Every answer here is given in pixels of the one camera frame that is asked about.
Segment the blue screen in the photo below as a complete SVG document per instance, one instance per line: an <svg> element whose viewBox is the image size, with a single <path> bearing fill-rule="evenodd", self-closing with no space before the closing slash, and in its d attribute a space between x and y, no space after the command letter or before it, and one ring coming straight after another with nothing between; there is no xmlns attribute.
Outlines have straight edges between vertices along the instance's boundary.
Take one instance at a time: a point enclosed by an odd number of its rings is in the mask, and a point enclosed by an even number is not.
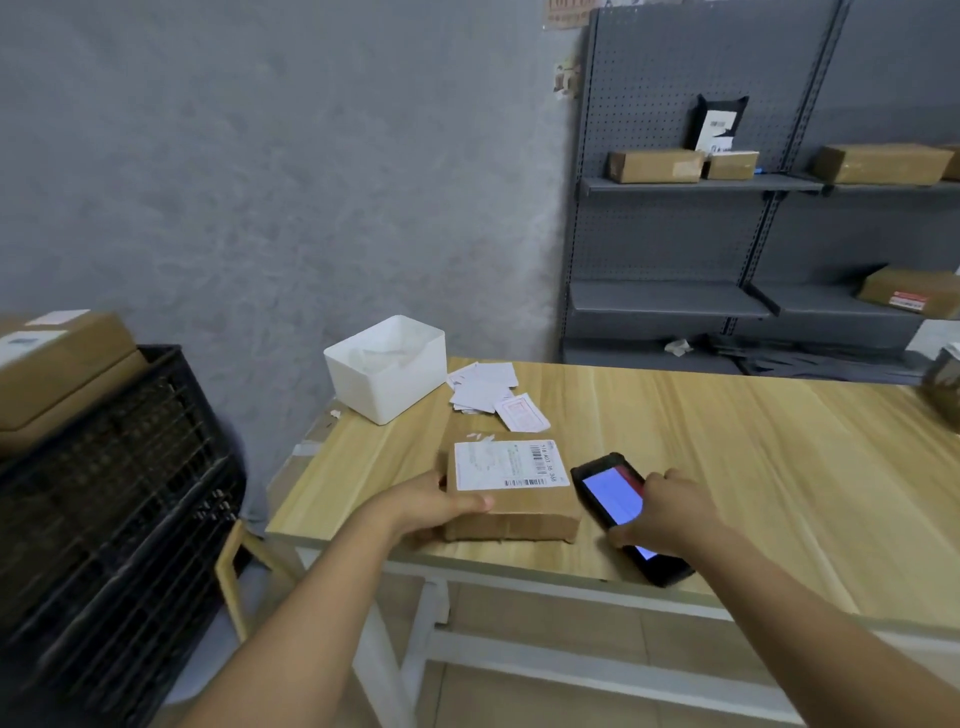
<svg viewBox="0 0 960 728"><path fill-rule="evenodd" d="M643 510L643 496L637 492L637 489L642 490L643 486L637 483L635 488L618 468L610 468L608 471L585 477L584 484L617 525L632 521ZM657 556L646 548L640 546L633 546L633 548L644 559Z"/></svg>

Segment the white plastic container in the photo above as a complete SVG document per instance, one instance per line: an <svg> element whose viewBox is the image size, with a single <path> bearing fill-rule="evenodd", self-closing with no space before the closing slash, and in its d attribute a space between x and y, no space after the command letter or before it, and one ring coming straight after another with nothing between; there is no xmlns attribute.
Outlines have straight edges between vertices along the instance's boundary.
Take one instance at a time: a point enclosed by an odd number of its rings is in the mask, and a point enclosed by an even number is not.
<svg viewBox="0 0 960 728"><path fill-rule="evenodd" d="M446 337L438 329L391 316L324 349L337 399L385 425L446 380Z"/></svg>

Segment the black handheld device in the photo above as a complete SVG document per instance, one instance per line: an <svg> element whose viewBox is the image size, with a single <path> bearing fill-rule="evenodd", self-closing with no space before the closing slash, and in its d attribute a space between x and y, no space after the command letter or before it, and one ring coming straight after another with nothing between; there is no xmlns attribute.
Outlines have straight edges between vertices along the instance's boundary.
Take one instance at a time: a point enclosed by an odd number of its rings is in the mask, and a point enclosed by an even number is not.
<svg viewBox="0 0 960 728"><path fill-rule="evenodd" d="M643 477L619 452L573 468L570 474L588 510L605 528L632 521L643 510ZM640 546L625 546L623 550L647 581L658 587L676 584L693 573L693 568L676 556L654 553Z"/></svg>

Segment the wooden table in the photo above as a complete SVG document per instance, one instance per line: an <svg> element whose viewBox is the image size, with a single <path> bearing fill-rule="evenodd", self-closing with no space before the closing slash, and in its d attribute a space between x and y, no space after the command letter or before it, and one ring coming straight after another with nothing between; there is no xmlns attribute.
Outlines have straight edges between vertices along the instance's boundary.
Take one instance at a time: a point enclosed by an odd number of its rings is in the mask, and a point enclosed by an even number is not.
<svg viewBox="0 0 960 728"><path fill-rule="evenodd" d="M451 358L450 370L469 362ZM924 642L912 637L913 646L954 644L954 630L960 630L960 437L914 390L559 364L515 366L517 391L529 392L550 420L545 436L557 441L568 468L613 450L642 473L682 468L709 486L727 523L840 609L875 630L949 638ZM493 416L454 413L449 397L442 386L384 426L345 411L268 531L298 546L322 547L368 497L433 467L450 417L469 418L477 431L503 429ZM524 591L729 618L701 577L668 590L645 585L636 568L601 536L596 521L585 515L573 545L437 542L415 551L400 549L391 566L435 577L453 578L455 573L459 581L499 581ZM676 699L655 690L619 691ZM743 708L732 711L793 719Z"/></svg>

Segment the forearm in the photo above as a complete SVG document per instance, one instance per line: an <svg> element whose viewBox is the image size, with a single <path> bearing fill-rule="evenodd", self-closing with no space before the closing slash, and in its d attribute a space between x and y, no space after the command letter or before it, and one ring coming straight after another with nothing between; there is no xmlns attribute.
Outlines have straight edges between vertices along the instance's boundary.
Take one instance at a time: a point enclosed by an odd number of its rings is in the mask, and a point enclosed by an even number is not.
<svg viewBox="0 0 960 728"><path fill-rule="evenodd" d="M960 725L960 693L722 525L687 561L812 726Z"/></svg>
<svg viewBox="0 0 960 728"><path fill-rule="evenodd" d="M327 725L395 534L360 509L182 724Z"/></svg>

